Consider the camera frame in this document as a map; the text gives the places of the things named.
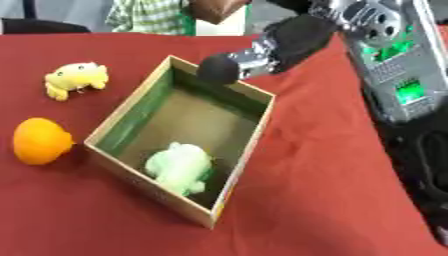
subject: cardboard box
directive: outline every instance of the cardboard box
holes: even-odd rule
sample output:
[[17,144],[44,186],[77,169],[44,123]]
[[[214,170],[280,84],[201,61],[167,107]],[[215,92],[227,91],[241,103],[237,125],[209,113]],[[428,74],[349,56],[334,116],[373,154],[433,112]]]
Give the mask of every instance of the cardboard box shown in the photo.
[[[210,86],[197,66],[174,56],[161,65],[85,140],[95,161],[205,227],[213,228],[260,137],[274,95],[243,82]],[[147,176],[151,154],[177,141],[216,160],[206,191],[177,196]]]

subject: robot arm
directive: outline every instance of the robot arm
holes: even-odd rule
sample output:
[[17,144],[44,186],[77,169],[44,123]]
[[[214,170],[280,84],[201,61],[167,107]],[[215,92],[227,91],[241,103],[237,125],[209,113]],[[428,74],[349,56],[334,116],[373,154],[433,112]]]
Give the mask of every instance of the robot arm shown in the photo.
[[200,78],[225,85],[285,72],[339,31],[376,119],[409,122],[447,96],[447,54],[427,0],[271,2],[299,15],[268,26],[251,48],[205,59]]

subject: orange ball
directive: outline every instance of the orange ball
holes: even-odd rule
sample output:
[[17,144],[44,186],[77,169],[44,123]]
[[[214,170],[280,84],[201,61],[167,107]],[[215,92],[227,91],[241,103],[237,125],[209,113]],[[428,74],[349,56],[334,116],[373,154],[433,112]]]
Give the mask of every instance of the orange ball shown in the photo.
[[30,118],[14,131],[14,154],[29,165],[43,165],[70,151],[72,135],[45,118]]

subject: toy frog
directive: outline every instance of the toy frog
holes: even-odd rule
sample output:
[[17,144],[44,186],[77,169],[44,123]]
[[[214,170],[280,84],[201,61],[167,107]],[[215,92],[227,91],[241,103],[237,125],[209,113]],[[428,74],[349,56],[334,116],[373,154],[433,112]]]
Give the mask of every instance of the toy frog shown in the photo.
[[86,86],[104,89],[109,81],[106,66],[93,62],[75,63],[60,67],[45,76],[47,95],[58,101],[68,99],[69,91],[80,91]]
[[146,173],[157,183],[182,196],[204,192],[202,178],[211,167],[211,157],[200,147],[177,142],[154,154],[145,165]]

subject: red table cover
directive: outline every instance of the red table cover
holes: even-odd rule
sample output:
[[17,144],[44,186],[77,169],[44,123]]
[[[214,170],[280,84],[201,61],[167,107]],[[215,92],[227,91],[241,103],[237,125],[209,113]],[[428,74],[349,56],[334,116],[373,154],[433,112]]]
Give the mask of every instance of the red table cover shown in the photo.
[[[336,36],[294,70],[249,80],[278,99],[213,231],[116,180],[82,146],[44,167],[11,151],[14,128],[36,116],[82,143],[168,54],[199,63],[248,46],[249,37],[1,36],[0,255],[448,255],[401,187]],[[46,73],[90,61],[109,68],[105,91],[64,103],[45,95]]]

